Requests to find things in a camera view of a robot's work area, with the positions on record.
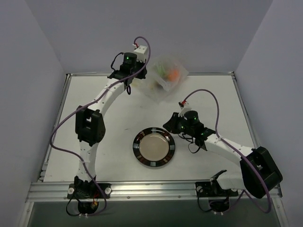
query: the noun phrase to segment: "aluminum frame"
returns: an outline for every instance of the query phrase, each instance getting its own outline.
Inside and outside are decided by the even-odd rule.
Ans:
[[[58,115],[54,127],[58,125],[70,82],[74,76],[108,76],[110,73],[76,73],[68,74],[63,92],[62,100],[58,110]],[[227,73],[190,73],[189,75],[206,76],[206,75],[226,75],[232,76],[233,82],[238,94],[238,98],[248,125],[251,138],[255,147],[259,146],[255,132],[251,126],[249,116],[246,112],[243,100],[240,96],[239,88],[236,78],[233,72]],[[19,226],[25,227],[28,225],[31,215],[32,207],[35,202],[66,202],[67,190],[69,184],[72,182],[49,182],[44,183],[43,178],[47,169],[48,158],[51,153],[51,147],[49,146],[46,152],[44,165],[42,167],[40,178],[37,183],[32,183],[28,192],[27,200],[23,213],[20,218]],[[112,184],[112,192],[110,201],[151,201],[151,200],[196,200],[196,187],[197,181],[209,181],[209,180],[190,180],[190,181],[146,181],[146,182],[109,182]],[[271,190],[270,195],[272,197],[273,205],[276,210],[280,225],[283,227],[288,226],[288,220],[281,201],[282,192],[280,185]]]

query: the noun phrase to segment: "plastic bag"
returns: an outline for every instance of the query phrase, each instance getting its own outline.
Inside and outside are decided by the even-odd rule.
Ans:
[[[147,65],[146,79],[134,79],[133,86],[156,102],[168,96],[188,71],[173,56],[160,56]]]

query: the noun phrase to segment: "white table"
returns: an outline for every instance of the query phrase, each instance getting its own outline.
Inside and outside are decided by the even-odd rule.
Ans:
[[[79,105],[90,102],[107,82],[105,76],[75,76],[71,78],[61,119]],[[219,133],[237,143],[253,147],[252,138],[233,83],[228,75],[188,76],[178,90],[160,104],[132,89],[124,92],[109,108],[105,116],[106,134],[98,147],[96,174],[98,181],[166,181],[209,179],[222,169],[237,170],[234,163],[212,152],[200,150],[191,154],[188,142],[174,135],[176,152],[172,160],[160,168],[142,165],[133,154],[135,136],[148,127],[160,127],[173,112],[179,111],[178,102],[191,91],[211,90],[220,105]],[[206,92],[199,92],[188,99],[208,128],[214,129],[216,105]],[[57,132],[55,145],[79,153],[80,147],[74,131],[75,117],[68,120]],[[52,149],[44,182],[73,182],[78,169],[77,157]]]

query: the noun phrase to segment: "screw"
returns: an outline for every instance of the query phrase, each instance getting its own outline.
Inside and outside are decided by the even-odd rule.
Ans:
[[[68,191],[67,191],[67,193],[69,194],[69,195],[72,195],[73,193],[74,193],[74,189],[73,188],[69,188],[68,189]]]
[[[109,195],[111,192],[112,192],[111,188],[106,188],[106,189],[104,190],[104,193],[105,193],[106,195]]]
[[[197,192],[203,192],[203,187],[202,187],[202,186],[198,186],[198,187],[196,188],[196,190],[197,190]]]

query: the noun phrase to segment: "gray wall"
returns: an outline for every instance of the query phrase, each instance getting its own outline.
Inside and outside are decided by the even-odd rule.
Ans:
[[[36,181],[65,76],[23,0],[0,1],[0,226],[15,226]]]
[[[303,1],[274,0],[238,69],[241,95],[284,180],[291,226],[303,226]]]
[[[239,65],[272,0],[26,0],[66,72],[110,71],[143,35],[191,72]]]

